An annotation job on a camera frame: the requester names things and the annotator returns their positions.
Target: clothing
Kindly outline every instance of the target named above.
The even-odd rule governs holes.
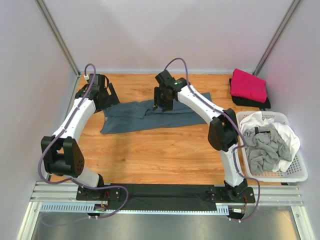
[[[281,124],[279,122],[275,122],[273,118],[262,118],[262,112],[256,111],[252,113],[251,115],[245,117],[240,123],[239,123],[239,129],[241,133],[244,133],[245,131],[249,129],[253,129],[254,127],[263,127],[268,126],[272,124],[277,133],[281,136],[283,141],[286,143],[286,145],[290,149],[290,161],[287,161],[285,159],[279,159],[279,162],[274,165],[274,168],[272,169],[273,172],[282,171],[286,172],[288,168],[290,167],[292,161],[294,160],[299,148],[300,148],[300,140],[297,137],[297,135],[294,133],[294,131],[286,124]]]
[[[202,94],[211,101],[210,93]],[[119,103],[103,110],[102,134],[128,133],[155,128],[174,128],[206,122],[185,104],[173,101],[173,110],[153,110],[154,100]]]
[[[247,107],[255,107],[255,108],[260,108],[260,109],[270,109],[271,108],[271,104],[270,104],[270,100],[267,97],[265,102],[258,102],[258,101],[253,101],[250,99],[246,99],[244,97],[240,97],[240,96],[231,96],[232,101],[238,105],[238,106],[247,106]]]
[[[267,99],[266,81],[245,71],[235,69],[232,74],[230,94],[259,103]]]
[[[272,171],[280,158],[291,162],[290,149],[273,124],[257,126],[244,132],[245,153],[253,174]]]

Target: pink cloth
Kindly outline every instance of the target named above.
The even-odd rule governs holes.
[[[232,74],[230,94],[259,103],[266,102],[266,81],[250,73],[235,69]]]

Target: white laundry basket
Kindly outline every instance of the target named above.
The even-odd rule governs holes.
[[[255,111],[241,111],[236,114],[236,120],[239,123],[245,117],[253,114]],[[275,122],[286,124],[290,126],[288,118],[280,113],[280,112],[273,112],[273,111],[262,111],[262,119],[274,119]],[[256,178],[259,181],[263,182],[280,182],[280,183],[295,183],[295,182],[303,182],[307,180],[308,173],[304,163],[304,160],[298,151],[286,172],[283,171],[265,171],[262,174],[252,174],[250,172],[249,163],[246,155],[246,150],[244,147],[241,148],[243,162],[245,167],[245,172],[248,177]]]

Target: gray wall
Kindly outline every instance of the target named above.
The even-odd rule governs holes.
[[[159,73],[182,57],[192,73],[228,73],[255,69],[292,0],[45,2],[80,69]]]
[[[267,81],[272,110],[288,117],[301,140],[309,177],[298,185],[317,239],[320,239],[319,9],[319,0],[302,2],[259,75]]]
[[[75,76],[34,0],[0,2],[0,239],[16,238],[40,141],[66,113]]]

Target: wooden tabletop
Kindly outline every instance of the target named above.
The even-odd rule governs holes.
[[[156,74],[107,74],[121,103],[150,100],[157,86]],[[178,79],[183,74],[173,74]],[[258,111],[237,106],[230,96],[229,74],[191,74],[200,93],[224,109]],[[86,81],[82,78],[78,88]],[[105,183],[223,184],[224,168],[219,153],[208,143],[208,125],[157,128],[136,132],[101,134],[103,112],[94,114],[79,139],[85,165],[101,174]],[[52,181],[60,179],[52,176]]]

